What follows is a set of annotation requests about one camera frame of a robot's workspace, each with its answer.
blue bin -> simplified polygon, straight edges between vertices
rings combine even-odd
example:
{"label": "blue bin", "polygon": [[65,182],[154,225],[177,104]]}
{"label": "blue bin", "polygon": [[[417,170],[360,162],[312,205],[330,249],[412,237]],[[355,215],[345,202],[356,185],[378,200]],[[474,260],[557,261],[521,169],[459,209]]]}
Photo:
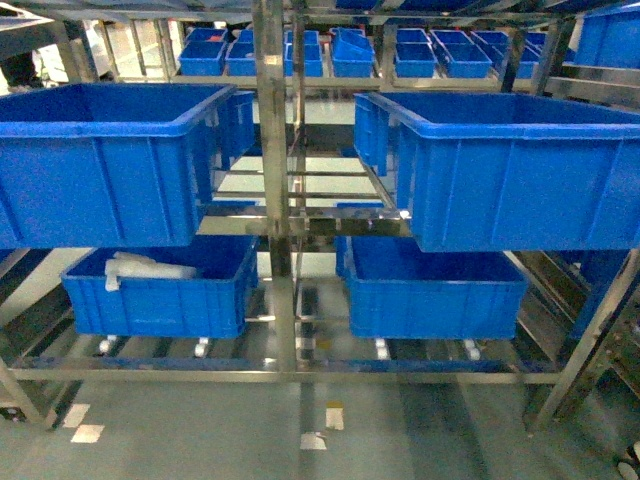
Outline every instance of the blue bin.
{"label": "blue bin", "polygon": [[640,68],[640,4],[585,15],[575,63]]}
{"label": "blue bin", "polygon": [[196,267],[200,278],[123,278],[105,290],[106,260],[98,249],[62,274],[78,333],[153,337],[232,338],[245,327],[245,298],[256,286],[257,239],[198,236],[188,247],[126,250],[156,261]]}
{"label": "blue bin", "polygon": [[226,28],[194,28],[185,43],[189,42],[228,42],[229,32]]}
{"label": "blue bin", "polygon": [[436,57],[428,43],[398,43],[396,45],[396,75],[398,77],[433,77]]}
{"label": "blue bin", "polygon": [[515,94],[361,94],[355,139],[379,175],[398,172],[423,251],[640,243],[639,114]]}
{"label": "blue bin", "polygon": [[[384,208],[384,204],[382,202],[339,202],[336,203],[336,207],[338,208]],[[333,245],[336,247],[336,275],[344,278],[345,267],[344,267],[344,257],[347,253],[347,237],[335,237],[333,240]]]}
{"label": "blue bin", "polygon": [[363,35],[339,28],[332,43],[333,56],[339,60],[373,60],[374,51]]}
{"label": "blue bin", "polygon": [[222,75],[226,45],[224,42],[187,43],[178,58],[182,75]]}
{"label": "blue bin", "polygon": [[[284,73],[288,77],[293,75],[293,45],[285,48]],[[307,77],[322,76],[322,50],[319,44],[304,46],[304,74]]]}
{"label": "blue bin", "polygon": [[231,76],[251,77],[256,75],[256,57],[253,43],[232,43],[227,51],[226,61],[229,66],[228,73]]}
{"label": "blue bin", "polygon": [[211,172],[254,142],[252,99],[175,84],[0,98],[0,248],[188,245]]}
{"label": "blue bin", "polygon": [[[455,12],[476,3],[477,0],[405,0],[400,10],[423,10],[427,12]],[[337,0],[336,8],[350,10],[370,10],[376,6],[377,0]]]}
{"label": "blue bin", "polygon": [[431,30],[435,43],[473,45],[469,36],[460,30]]}
{"label": "blue bin", "polygon": [[[285,43],[293,43],[293,32],[288,30],[285,33]],[[317,30],[305,30],[304,31],[304,44],[305,45],[319,45],[320,34]]]}
{"label": "blue bin", "polygon": [[450,78],[485,78],[493,62],[479,47],[451,43],[436,49],[438,60]]}
{"label": "blue bin", "polygon": [[423,253],[411,238],[348,237],[351,332],[510,339],[527,280],[503,253]]}
{"label": "blue bin", "polygon": [[398,43],[430,43],[427,34],[421,28],[399,28],[396,41]]}
{"label": "blue bin", "polygon": [[253,30],[241,30],[236,43],[250,43],[253,45]]}
{"label": "blue bin", "polygon": [[[503,73],[503,58],[504,57],[499,52],[496,52],[497,62],[494,63],[494,66],[498,75],[502,75]],[[535,68],[538,66],[539,62],[540,55],[532,48],[525,47],[522,51],[522,57],[520,57],[520,67],[518,68],[516,78],[532,78]]]}

stainless steel rack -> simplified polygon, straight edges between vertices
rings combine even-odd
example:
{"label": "stainless steel rack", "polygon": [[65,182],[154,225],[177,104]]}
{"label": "stainless steel rack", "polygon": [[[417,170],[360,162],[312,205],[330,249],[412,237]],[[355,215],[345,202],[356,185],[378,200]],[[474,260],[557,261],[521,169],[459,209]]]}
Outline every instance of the stainless steel rack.
{"label": "stainless steel rack", "polygon": [[[41,1],[31,3],[30,0],[14,3],[52,18],[73,20],[225,20],[232,15],[251,14],[256,38],[257,80],[174,76],[171,81],[199,83],[226,79],[257,89],[263,168],[235,174],[262,175],[265,190],[232,192],[232,195],[263,197],[266,207],[212,207],[199,233],[263,236],[263,249],[269,252],[272,271],[271,277],[262,280],[250,300],[247,332],[236,341],[216,342],[204,359],[192,358],[194,341],[149,338],[120,339],[107,355],[91,356],[99,339],[77,336],[68,328],[70,314],[67,309],[60,311],[61,305],[68,307],[68,304],[59,298],[57,308],[42,307],[25,313],[25,318],[29,317],[28,322],[23,318],[14,323],[13,329],[5,328],[7,343],[14,348],[4,360],[0,360],[0,381],[12,397],[6,404],[19,407],[29,420],[47,426],[54,424],[64,399],[70,397],[79,381],[87,379],[525,383],[535,388],[534,400],[525,418],[532,429],[543,427],[554,416],[564,416],[573,411],[607,368],[614,368],[632,388],[640,390],[637,379],[628,374],[632,368],[624,353],[633,343],[631,319],[634,318],[634,299],[640,280],[640,252],[637,250],[630,252],[587,331],[566,362],[563,361],[566,335],[584,302],[586,287],[571,274],[568,266],[543,252],[509,252],[516,265],[532,279],[532,287],[518,317],[517,338],[513,342],[483,342],[480,361],[468,360],[458,342],[365,341],[353,338],[346,326],[348,302],[342,284],[335,278],[309,279],[302,275],[303,253],[331,251],[332,237],[336,235],[409,235],[402,215],[393,208],[384,187],[366,168],[364,175],[371,179],[376,198],[385,203],[385,208],[307,207],[306,201],[311,198],[341,197],[340,194],[307,192],[307,178],[358,174],[307,170],[307,149],[311,149],[312,144],[316,148],[314,154],[333,153],[338,145],[331,146],[326,139],[314,143],[314,129],[305,122],[305,92],[310,88],[466,88],[509,92],[514,87],[526,87],[532,94],[556,94],[637,107],[640,98],[638,72],[562,65],[575,14],[579,13],[565,13],[562,7],[568,2],[502,0],[495,3],[479,0],[462,11],[445,13],[401,11],[392,7],[395,2],[382,0],[371,11],[338,10],[334,3],[326,0],[295,0],[293,3],[253,0],[251,4],[241,4],[237,8],[216,8],[215,1],[190,1],[189,9],[145,6],[135,11],[119,7],[94,8],[84,3],[74,7],[56,4],[55,0],[46,5]],[[282,68],[285,21],[292,22],[294,30],[294,76],[291,79],[284,77]],[[303,32],[309,22],[357,22],[378,26],[376,44],[381,59],[378,77],[358,80],[305,78]],[[481,81],[396,79],[392,54],[398,25],[510,27],[513,48],[506,59],[506,73],[500,79]],[[537,26],[549,27],[542,60],[531,83],[518,84],[515,73],[523,51],[524,34],[527,29]],[[166,47],[166,29],[158,24],[156,32],[160,45]],[[161,59],[164,59],[163,68],[168,80],[169,56],[163,54]],[[289,135],[285,121],[287,87],[292,89],[294,99],[294,121]],[[360,195],[360,198],[371,196]],[[295,265],[294,253],[297,253]],[[21,336],[27,323],[31,325],[31,334]],[[134,343],[137,347],[135,354],[131,347]],[[147,353],[141,357],[140,351]],[[50,384],[58,386],[52,395],[52,403],[47,402],[46,392],[42,389],[42,385]]]}

crate rim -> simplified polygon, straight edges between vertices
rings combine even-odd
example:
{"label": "crate rim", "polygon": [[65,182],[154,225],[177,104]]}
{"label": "crate rim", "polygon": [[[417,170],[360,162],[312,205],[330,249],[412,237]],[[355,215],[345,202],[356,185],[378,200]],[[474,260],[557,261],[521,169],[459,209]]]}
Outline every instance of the crate rim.
{"label": "crate rim", "polygon": [[[132,277],[123,277],[122,280],[126,281],[128,284],[139,284],[139,283],[148,283],[149,281],[154,281],[154,282],[162,282],[162,283],[172,283],[174,284],[175,282],[199,282],[199,283],[215,283],[215,284],[222,284],[222,283],[234,283],[239,279],[239,275],[240,275],[240,271],[242,270],[242,266],[246,265],[247,263],[249,263],[251,261],[251,256],[254,252],[258,251],[258,242],[260,240],[259,237],[257,236],[253,236],[253,235],[247,235],[250,236],[252,238],[251,243],[249,244],[249,247],[247,248],[247,251],[244,254],[244,257],[242,257],[242,261],[240,262],[238,269],[236,270],[236,273],[234,274],[233,277],[231,278],[227,278],[227,279],[212,279],[212,278],[188,278],[188,279],[175,279],[175,278],[132,278]],[[90,252],[86,253],[85,255],[83,255],[82,257],[80,257],[78,260],[76,260],[75,262],[73,262],[73,264],[71,264],[69,267],[67,267],[61,274],[60,274],[60,279],[62,281],[67,280],[67,279],[73,279],[73,280],[102,280],[104,281],[107,276],[102,274],[102,275],[71,275],[69,272],[71,272],[74,268],[76,268],[78,265],[80,265],[82,262],[84,262],[87,258],[89,258],[91,255],[95,254],[98,250],[104,250],[104,248],[93,248],[91,249]],[[115,251],[119,251],[118,248],[109,248],[109,250],[115,250]]]}
{"label": "crate rim", "polygon": [[[483,95],[483,96],[521,96],[528,97],[530,95],[520,93],[449,93],[434,92],[420,93],[420,95]],[[402,105],[390,100],[380,93],[357,93],[355,97],[368,99],[375,105],[393,112],[390,115],[395,116],[405,123],[411,130],[416,132],[420,137],[427,139],[442,140],[443,135],[447,135],[450,139],[464,138],[505,138],[514,140],[550,140],[550,139],[571,139],[578,138],[584,140],[625,140],[640,139],[640,124],[624,123],[624,124],[562,124],[554,125],[553,131],[550,131],[549,124],[531,123],[531,124],[504,124],[491,125],[491,131],[488,132],[486,125],[482,124],[464,124],[464,123],[431,123],[429,120],[403,107]],[[567,100],[544,99],[543,101],[552,102],[568,102]],[[607,110],[607,107],[600,105],[593,108]],[[640,114],[633,112],[624,112],[629,115],[636,115],[640,118]]]}
{"label": "crate rim", "polygon": [[[171,84],[119,83],[118,88],[166,88]],[[84,88],[104,88],[100,84],[75,84],[55,87],[56,89],[77,90]],[[215,93],[194,105],[179,117],[169,122],[0,122],[3,138],[109,138],[109,137],[182,137],[207,114],[207,108],[215,102],[226,100],[236,93],[232,84],[189,85],[190,88],[211,89],[220,87]],[[47,90],[18,93],[17,95],[45,95]]]}

metal shelf rail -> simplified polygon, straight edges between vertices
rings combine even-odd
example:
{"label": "metal shelf rail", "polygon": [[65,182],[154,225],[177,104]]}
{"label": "metal shelf rail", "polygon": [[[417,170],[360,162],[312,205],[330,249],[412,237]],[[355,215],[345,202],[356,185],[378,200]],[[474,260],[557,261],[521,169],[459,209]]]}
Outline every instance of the metal shelf rail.
{"label": "metal shelf rail", "polygon": [[[551,91],[579,97],[585,92],[580,82],[601,84],[606,76],[595,79],[593,69],[562,67],[576,13],[555,13],[558,10],[554,8],[561,6],[564,3],[562,0],[538,2],[537,10],[533,11],[526,10],[532,2],[502,0],[495,3],[479,0],[463,11],[448,13],[403,12],[393,9],[391,3],[384,1],[371,11],[337,10],[335,4],[326,0],[295,0],[293,3],[253,0],[251,8],[213,8],[215,2],[205,5],[191,1],[188,2],[191,8],[185,10],[145,6],[135,11],[117,6],[90,10],[86,4],[72,6],[66,2],[57,4],[56,0],[48,2],[46,7],[40,1],[31,3],[30,0],[17,0],[14,3],[49,17],[76,20],[128,22],[174,18],[211,21],[225,20],[236,14],[252,15],[257,39],[258,81],[255,88],[260,108],[263,168],[261,171],[244,173],[263,175],[265,190],[232,194],[263,197],[266,207],[211,207],[199,234],[261,235],[267,241],[265,248],[270,254],[272,270],[271,277],[262,280],[261,287],[250,300],[247,332],[236,341],[215,342],[214,348],[204,359],[191,356],[192,345],[189,345],[195,340],[140,338],[122,339],[108,355],[86,356],[82,352],[93,348],[97,339],[77,337],[72,329],[57,331],[57,337],[53,334],[47,337],[47,342],[41,344],[41,348],[26,348],[17,357],[7,360],[7,368],[0,368],[0,380],[5,386],[11,386],[14,396],[25,400],[28,407],[36,405],[31,393],[36,391],[38,395],[36,386],[43,381],[525,383],[539,386],[527,415],[529,426],[535,429],[543,427],[554,416],[572,411],[605,365],[613,362],[618,370],[629,368],[624,362],[605,362],[603,355],[611,357],[607,353],[611,351],[610,345],[616,342],[616,338],[624,337],[625,329],[628,330],[628,309],[635,308],[632,298],[640,279],[640,252],[637,250],[629,254],[587,332],[566,363],[559,353],[568,331],[567,324],[571,323],[572,316],[584,301],[584,293],[581,296],[579,289],[567,280],[563,271],[546,261],[540,252],[510,253],[516,264],[532,278],[533,286],[525,297],[518,317],[516,340],[482,342],[480,361],[468,360],[460,342],[425,341],[409,344],[351,337],[345,324],[348,302],[341,282],[336,279],[308,279],[302,275],[303,252],[330,251],[332,237],[336,235],[409,235],[400,212],[393,208],[375,175],[366,169],[365,174],[373,182],[377,197],[385,202],[385,208],[338,210],[306,206],[306,200],[310,198],[341,197],[340,194],[328,192],[308,193],[305,188],[308,177],[351,175],[307,171],[307,140],[312,139],[313,129],[305,124],[306,89],[319,86],[354,89],[375,87],[380,90],[413,86],[457,88],[460,85],[445,86],[445,82],[438,84],[436,81],[433,84],[426,81],[423,85],[397,83],[391,73],[395,32],[398,25],[473,26],[479,22],[484,28],[511,27],[514,48],[505,60],[508,62],[504,69],[506,74],[491,88],[499,87],[503,92],[514,88],[525,31],[549,25],[547,43],[540,67],[531,83],[531,93]],[[296,46],[294,76],[291,80],[285,79],[282,68],[285,21],[294,25]],[[364,83],[354,81],[352,84],[343,79],[338,82],[338,79],[304,78],[304,48],[301,47],[305,24],[309,22],[380,26],[381,37],[376,43],[379,51],[381,48],[381,76],[371,79],[376,80],[376,84],[367,87]],[[589,72],[593,75],[584,80],[582,75],[589,75]],[[285,98],[289,85],[294,94],[294,124],[293,132],[289,135],[290,141],[287,142]],[[483,88],[480,84],[468,86]],[[618,92],[616,99],[626,98],[626,92]],[[295,268],[292,261],[294,252],[298,253]],[[132,343],[148,354],[143,357],[139,353],[132,354]],[[20,385],[27,385],[29,390],[20,388]],[[25,413],[29,413],[29,419],[35,421],[42,421],[46,417],[39,407],[33,407],[29,412],[25,410]],[[51,425],[51,416],[47,418],[44,423]]]}

metal support beam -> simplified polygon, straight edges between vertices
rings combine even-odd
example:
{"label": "metal support beam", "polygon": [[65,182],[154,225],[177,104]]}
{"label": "metal support beam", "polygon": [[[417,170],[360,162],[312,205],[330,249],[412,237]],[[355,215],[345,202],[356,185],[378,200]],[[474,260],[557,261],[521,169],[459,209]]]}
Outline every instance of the metal support beam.
{"label": "metal support beam", "polygon": [[531,81],[532,95],[542,95],[547,87],[549,77],[560,74],[575,25],[576,19],[572,17],[558,21],[549,27],[549,33],[547,33],[547,39],[540,55],[540,62]]}
{"label": "metal support beam", "polygon": [[527,32],[522,29],[514,29],[509,33],[511,48],[509,49],[509,55],[504,56],[503,65],[500,69],[502,72],[500,76],[500,91],[502,93],[511,93],[513,91],[513,84],[520,68],[520,59],[524,52],[526,35]]}
{"label": "metal support beam", "polygon": [[291,372],[296,369],[296,345],[288,221],[282,0],[253,0],[253,22],[278,368],[281,372]]}
{"label": "metal support beam", "polygon": [[582,399],[581,393],[585,390],[581,382],[593,383],[594,378],[599,378],[597,371],[602,368],[602,361],[598,358],[600,347],[615,322],[620,321],[622,309],[640,282],[639,274],[640,250],[634,249],[629,252],[551,394],[546,397],[538,413],[533,413],[536,405],[530,406],[532,413],[525,417],[529,430],[543,428],[562,409],[571,410],[564,405]]}

